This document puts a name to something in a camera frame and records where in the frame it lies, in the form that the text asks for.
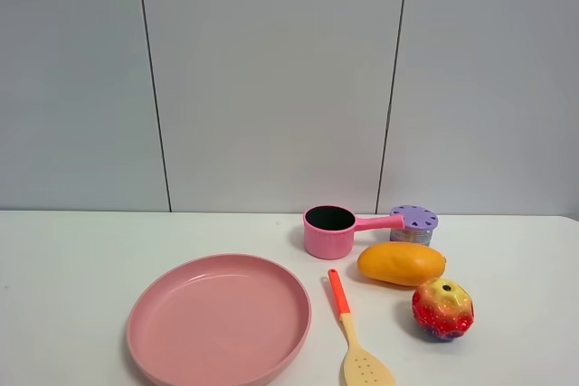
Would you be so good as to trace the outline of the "orange handled slotted spatula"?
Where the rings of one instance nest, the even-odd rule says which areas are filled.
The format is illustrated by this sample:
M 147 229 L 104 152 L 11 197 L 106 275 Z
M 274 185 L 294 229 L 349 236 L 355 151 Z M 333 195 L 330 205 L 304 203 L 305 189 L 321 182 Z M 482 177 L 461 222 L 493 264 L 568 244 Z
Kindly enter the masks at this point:
M 327 275 L 348 346 L 343 360 L 343 375 L 346 385 L 394 386 L 395 378 L 390 370 L 359 343 L 354 319 L 338 272 L 331 268 Z

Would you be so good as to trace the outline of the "red yellow bumpy ball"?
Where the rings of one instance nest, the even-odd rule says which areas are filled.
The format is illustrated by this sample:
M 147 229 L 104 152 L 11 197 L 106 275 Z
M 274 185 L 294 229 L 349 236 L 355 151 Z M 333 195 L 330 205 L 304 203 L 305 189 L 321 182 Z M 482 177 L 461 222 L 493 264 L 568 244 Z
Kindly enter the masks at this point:
M 474 323 L 470 295 L 455 281 L 433 278 L 413 292 L 412 311 L 423 331 L 439 341 L 464 336 Z

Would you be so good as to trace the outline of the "yellow toy mango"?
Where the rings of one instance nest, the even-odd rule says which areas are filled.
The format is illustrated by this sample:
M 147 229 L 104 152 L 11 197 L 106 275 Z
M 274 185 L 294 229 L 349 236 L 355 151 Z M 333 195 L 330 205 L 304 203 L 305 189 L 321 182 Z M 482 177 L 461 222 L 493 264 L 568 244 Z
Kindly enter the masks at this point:
M 422 244 L 387 241 L 366 248 L 356 262 L 358 271 L 373 280 L 402 287 L 417 287 L 439 278 L 446 258 L 436 249 Z

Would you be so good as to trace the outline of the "purple lidded small can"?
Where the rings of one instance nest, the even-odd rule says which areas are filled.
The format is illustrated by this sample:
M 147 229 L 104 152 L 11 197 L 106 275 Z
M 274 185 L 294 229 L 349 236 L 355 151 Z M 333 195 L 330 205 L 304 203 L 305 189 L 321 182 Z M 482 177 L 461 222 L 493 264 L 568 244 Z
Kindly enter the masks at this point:
M 392 216 L 401 215 L 404 220 L 402 229 L 390 230 L 390 241 L 417 243 L 429 246 L 433 231 L 439 219 L 435 212 L 417 205 L 400 205 L 390 211 Z

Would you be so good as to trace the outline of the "pink round plate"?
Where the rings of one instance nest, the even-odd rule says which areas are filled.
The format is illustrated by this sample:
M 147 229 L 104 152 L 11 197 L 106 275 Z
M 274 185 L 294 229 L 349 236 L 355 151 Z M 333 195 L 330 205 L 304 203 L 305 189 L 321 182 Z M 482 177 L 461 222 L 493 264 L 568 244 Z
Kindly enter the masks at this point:
M 126 343 L 155 385 L 266 385 L 295 360 L 310 323 L 308 292 L 288 269 L 221 254 L 153 282 L 130 312 Z

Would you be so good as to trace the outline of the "pink toy saucepan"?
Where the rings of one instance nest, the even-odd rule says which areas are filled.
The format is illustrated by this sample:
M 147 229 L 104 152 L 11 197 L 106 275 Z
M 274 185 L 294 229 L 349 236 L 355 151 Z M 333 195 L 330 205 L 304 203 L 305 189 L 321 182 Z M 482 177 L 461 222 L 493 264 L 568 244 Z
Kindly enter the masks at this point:
M 403 229 L 400 214 L 373 218 L 357 217 L 335 205 L 320 205 L 303 214 L 303 239 L 306 252 L 318 259 L 342 259 L 352 250 L 357 231 Z

